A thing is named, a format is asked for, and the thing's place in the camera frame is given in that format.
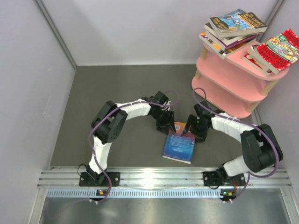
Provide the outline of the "yellow illustrated paperback book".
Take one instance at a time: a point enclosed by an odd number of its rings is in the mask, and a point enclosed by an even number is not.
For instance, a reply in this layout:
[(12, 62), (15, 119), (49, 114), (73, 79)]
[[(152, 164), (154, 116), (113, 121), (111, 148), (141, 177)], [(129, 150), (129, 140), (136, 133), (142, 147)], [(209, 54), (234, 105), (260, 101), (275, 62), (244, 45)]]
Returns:
[(270, 66), (266, 64), (266, 62), (258, 56), (258, 53), (256, 52), (257, 44), (251, 45), (248, 49), (248, 54), (254, 65), (263, 72), (266, 76), (269, 76), (272, 71), (270, 70)]

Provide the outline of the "black yellow book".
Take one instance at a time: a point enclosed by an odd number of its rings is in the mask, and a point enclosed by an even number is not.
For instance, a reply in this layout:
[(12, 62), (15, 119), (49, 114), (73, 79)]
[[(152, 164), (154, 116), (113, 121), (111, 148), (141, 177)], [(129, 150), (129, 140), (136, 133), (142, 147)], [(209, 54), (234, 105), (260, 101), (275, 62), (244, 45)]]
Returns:
[(209, 23), (224, 37), (255, 35), (267, 30), (267, 25), (253, 12), (210, 17)]

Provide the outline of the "red starred book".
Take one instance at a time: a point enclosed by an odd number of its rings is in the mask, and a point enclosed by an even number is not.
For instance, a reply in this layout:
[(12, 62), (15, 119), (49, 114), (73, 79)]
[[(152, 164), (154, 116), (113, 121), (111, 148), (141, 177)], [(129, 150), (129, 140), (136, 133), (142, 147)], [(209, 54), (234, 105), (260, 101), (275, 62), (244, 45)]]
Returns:
[(299, 37), (287, 29), (259, 44), (256, 52), (270, 66), (270, 70), (278, 74), (299, 61)]

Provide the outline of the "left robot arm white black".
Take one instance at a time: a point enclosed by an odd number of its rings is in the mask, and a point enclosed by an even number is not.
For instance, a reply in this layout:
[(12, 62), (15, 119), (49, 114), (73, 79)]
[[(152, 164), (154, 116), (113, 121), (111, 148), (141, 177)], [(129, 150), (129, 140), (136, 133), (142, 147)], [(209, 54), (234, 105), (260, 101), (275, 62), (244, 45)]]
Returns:
[(171, 101), (158, 91), (151, 97), (117, 104), (107, 101), (92, 121), (88, 141), (92, 157), (80, 174), (80, 187), (116, 187), (119, 185), (119, 172), (107, 171), (107, 160), (112, 143), (120, 136), (126, 121), (151, 116), (156, 121), (156, 129), (164, 134), (175, 131), (174, 112)]

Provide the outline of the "blue orange paperback book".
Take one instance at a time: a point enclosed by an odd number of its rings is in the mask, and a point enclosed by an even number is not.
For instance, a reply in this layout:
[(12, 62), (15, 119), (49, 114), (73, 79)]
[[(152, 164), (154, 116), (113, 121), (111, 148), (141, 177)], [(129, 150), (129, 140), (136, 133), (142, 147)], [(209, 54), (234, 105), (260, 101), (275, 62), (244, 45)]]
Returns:
[(182, 135), (184, 127), (185, 123), (175, 122), (176, 132), (171, 130), (169, 131), (164, 150), (162, 152), (162, 157), (191, 164), (195, 145), (195, 136), (190, 131)]

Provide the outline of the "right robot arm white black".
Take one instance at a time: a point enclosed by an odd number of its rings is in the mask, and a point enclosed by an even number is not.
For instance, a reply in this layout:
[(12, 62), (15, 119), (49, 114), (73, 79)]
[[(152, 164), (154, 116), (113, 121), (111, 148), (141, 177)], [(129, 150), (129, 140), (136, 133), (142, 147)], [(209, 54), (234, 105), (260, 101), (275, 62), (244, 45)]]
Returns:
[(195, 142), (204, 142), (208, 130), (214, 129), (237, 140), (242, 147), (241, 156), (216, 169), (214, 178), (217, 186), (247, 172), (258, 173), (283, 160), (283, 152), (269, 125), (255, 126), (232, 118), (222, 110), (212, 111), (205, 100), (196, 104), (194, 109), (196, 115), (189, 115), (183, 136), (191, 133)]

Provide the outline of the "purple 117-storey treehouse book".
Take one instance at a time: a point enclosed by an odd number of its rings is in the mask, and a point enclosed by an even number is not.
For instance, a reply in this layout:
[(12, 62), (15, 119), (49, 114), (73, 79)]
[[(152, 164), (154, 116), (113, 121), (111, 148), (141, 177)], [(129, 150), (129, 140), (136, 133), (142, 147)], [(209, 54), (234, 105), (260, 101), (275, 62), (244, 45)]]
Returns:
[(223, 38), (223, 39), (217, 39), (217, 40), (223, 45), (223, 47), (224, 47), (223, 49), (229, 49), (229, 48), (234, 47), (240, 43), (256, 39), (257, 37), (258, 37), (258, 34), (242, 36), (242, 37), (238, 37), (238, 39), (236, 37), (234, 37), (232, 39)]

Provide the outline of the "dark brown paperback book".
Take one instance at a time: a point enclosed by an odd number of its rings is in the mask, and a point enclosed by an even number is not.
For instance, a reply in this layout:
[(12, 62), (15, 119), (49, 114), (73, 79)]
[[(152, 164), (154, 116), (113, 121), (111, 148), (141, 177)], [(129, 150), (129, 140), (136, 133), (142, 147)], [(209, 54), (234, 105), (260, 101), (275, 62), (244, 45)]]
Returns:
[(256, 44), (256, 42), (244, 42), (229, 49), (221, 50), (218, 53), (216, 53), (216, 55), (222, 60), (226, 59), (227, 57), (233, 54), (243, 56), (247, 53), (248, 48), (254, 44)]

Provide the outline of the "red 13-storey treehouse book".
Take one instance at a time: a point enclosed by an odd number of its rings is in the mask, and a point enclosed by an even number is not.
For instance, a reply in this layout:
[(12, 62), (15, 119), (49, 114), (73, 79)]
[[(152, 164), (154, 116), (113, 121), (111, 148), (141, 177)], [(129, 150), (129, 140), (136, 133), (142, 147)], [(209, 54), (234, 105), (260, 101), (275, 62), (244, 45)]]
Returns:
[(255, 69), (259, 70), (265, 76), (270, 76), (273, 74), (273, 72), (270, 69), (268, 69), (264, 64), (252, 57), (249, 53), (245, 54), (242, 57), (242, 60), (253, 66)]

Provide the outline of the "Roald Dahl Charlie book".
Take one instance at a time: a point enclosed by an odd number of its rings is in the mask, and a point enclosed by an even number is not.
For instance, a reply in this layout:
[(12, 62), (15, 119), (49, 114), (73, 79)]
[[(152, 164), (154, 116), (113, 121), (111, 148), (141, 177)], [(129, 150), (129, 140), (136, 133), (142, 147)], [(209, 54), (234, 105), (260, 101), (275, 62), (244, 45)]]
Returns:
[(221, 54), (224, 53), (224, 51), (220, 48), (220, 46), (218, 46), (216, 43), (214, 43), (211, 39), (209, 39), (206, 36), (206, 32), (205, 31), (199, 34), (199, 38), (203, 41), (203, 43), (206, 46), (208, 46), (215, 53), (221, 53)]

